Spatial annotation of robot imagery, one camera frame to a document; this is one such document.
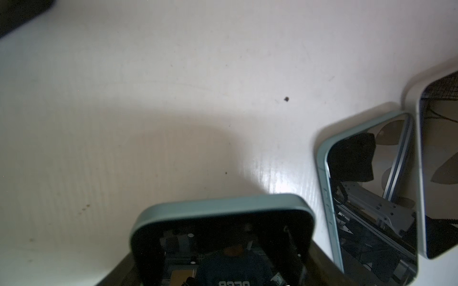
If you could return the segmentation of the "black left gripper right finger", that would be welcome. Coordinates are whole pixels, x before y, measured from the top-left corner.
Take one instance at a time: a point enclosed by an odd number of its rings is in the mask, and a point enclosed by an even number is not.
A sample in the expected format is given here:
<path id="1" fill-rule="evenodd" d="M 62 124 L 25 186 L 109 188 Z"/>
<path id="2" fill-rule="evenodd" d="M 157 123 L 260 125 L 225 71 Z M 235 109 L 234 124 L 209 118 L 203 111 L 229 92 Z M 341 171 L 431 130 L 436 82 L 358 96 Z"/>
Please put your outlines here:
<path id="1" fill-rule="evenodd" d="M 357 286 L 312 240 L 305 260 L 305 286 Z"/>

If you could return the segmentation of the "green-cased phone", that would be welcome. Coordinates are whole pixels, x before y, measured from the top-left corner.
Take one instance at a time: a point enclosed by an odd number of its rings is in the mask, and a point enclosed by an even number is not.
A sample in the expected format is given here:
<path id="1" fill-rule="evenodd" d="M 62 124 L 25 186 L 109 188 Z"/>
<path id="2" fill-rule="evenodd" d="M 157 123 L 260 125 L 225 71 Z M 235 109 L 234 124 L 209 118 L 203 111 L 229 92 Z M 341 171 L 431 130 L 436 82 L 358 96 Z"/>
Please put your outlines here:
<path id="1" fill-rule="evenodd" d="M 314 213 L 293 194 L 165 203 L 136 220 L 144 286 L 299 286 Z"/>

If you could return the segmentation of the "silver-edged black phone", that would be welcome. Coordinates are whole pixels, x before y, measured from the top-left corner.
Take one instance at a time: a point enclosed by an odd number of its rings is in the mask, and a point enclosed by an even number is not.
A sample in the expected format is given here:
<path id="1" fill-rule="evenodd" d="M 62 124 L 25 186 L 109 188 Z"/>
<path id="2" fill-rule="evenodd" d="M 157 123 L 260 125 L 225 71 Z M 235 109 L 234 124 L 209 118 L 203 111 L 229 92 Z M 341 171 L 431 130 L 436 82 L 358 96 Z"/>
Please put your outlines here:
<path id="1" fill-rule="evenodd" d="M 414 78 L 404 106 L 415 121 L 419 251 L 436 259 L 458 245 L 458 66 Z"/>

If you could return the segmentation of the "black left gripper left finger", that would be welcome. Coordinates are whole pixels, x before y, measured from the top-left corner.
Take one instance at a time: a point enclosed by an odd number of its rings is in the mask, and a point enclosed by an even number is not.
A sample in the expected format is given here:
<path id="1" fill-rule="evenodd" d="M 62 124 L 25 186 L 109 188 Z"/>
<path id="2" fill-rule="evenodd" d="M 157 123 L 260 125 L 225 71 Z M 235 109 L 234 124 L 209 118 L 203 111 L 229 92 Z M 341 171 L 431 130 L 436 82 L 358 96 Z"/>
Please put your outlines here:
<path id="1" fill-rule="evenodd" d="M 140 286 L 141 278 L 134 256 L 128 253 L 96 286 Z"/>

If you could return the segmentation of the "dark phone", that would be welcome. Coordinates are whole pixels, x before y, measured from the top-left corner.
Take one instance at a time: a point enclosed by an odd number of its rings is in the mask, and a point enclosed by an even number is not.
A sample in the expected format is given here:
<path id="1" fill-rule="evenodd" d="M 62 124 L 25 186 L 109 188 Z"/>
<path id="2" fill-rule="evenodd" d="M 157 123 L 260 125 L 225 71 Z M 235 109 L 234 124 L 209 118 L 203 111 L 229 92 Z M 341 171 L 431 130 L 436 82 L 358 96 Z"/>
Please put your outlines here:
<path id="1" fill-rule="evenodd" d="M 406 286 L 416 278 L 416 197 L 401 197 L 413 127 L 409 113 L 391 112 L 317 149 L 332 259 L 360 286 Z"/>

